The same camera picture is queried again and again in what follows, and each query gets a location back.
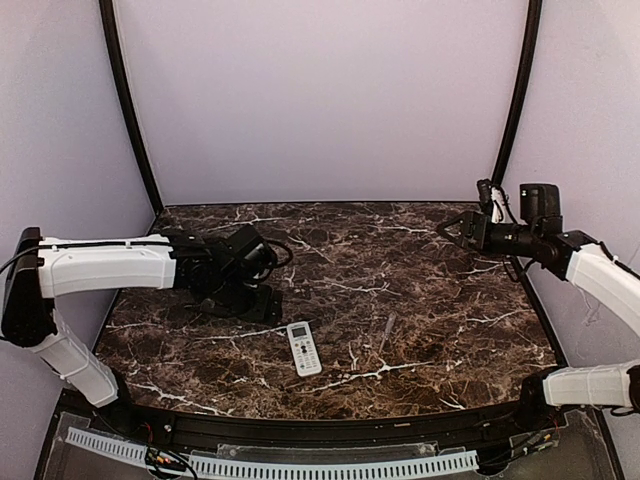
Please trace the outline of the white remote control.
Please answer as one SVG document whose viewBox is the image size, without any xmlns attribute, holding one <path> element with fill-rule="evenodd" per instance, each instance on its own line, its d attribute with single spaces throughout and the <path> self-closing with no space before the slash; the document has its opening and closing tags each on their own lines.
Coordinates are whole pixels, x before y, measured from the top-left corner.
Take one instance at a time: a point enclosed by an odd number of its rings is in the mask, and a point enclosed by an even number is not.
<svg viewBox="0 0 640 480">
<path fill-rule="evenodd" d="M 286 331 L 298 376 L 304 378 L 320 374 L 322 365 L 309 324 L 292 323 Z"/>
</svg>

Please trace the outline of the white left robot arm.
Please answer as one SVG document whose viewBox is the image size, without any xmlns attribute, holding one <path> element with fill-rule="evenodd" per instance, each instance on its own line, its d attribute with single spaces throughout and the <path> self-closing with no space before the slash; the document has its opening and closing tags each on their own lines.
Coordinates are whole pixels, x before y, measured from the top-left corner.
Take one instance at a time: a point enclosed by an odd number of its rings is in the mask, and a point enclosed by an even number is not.
<svg viewBox="0 0 640 480">
<path fill-rule="evenodd" d="M 27 228 L 1 268 L 1 338 L 38 355 L 104 409 L 127 401 L 128 389 L 63 321 L 57 298 L 127 288 L 185 290 L 216 318 L 272 325 L 282 318 L 282 294 L 266 282 L 292 259 L 289 247 L 251 225 L 226 238 L 169 233 L 95 241 L 44 237 L 39 228 Z"/>
</svg>

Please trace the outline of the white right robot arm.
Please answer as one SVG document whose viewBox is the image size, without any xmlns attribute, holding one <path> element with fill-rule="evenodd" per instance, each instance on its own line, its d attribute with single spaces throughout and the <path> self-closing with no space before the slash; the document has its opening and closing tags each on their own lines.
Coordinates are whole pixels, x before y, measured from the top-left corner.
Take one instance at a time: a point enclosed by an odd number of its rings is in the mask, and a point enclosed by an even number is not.
<svg viewBox="0 0 640 480">
<path fill-rule="evenodd" d="M 593 296 L 633 332 L 639 330 L 639 275 L 604 242 L 580 230 L 566 231 L 557 186 L 528 183 L 519 188 L 520 215 L 513 216 L 501 186 L 478 181 L 480 207 L 438 225 L 455 245 L 489 255 L 524 257 L 556 278 Z M 526 378 L 519 415 L 529 420 L 565 406 L 639 411 L 639 363 L 554 367 Z"/>
</svg>

